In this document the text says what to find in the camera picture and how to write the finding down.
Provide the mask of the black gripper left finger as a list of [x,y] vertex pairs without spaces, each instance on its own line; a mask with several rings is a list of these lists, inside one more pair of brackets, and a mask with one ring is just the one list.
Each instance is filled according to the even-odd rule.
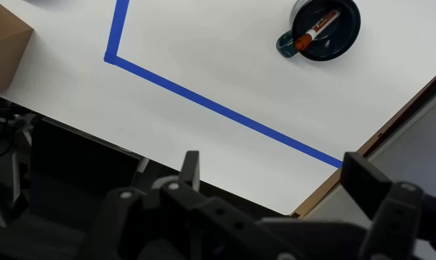
[[201,154],[182,171],[108,194],[79,260],[296,260],[263,227],[273,213],[201,181]]

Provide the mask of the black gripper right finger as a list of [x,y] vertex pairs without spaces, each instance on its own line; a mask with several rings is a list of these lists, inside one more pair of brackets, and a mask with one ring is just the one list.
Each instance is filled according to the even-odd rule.
[[418,240],[436,252],[436,197],[413,183],[393,183],[357,152],[344,155],[341,185],[371,220],[361,260],[421,260]]

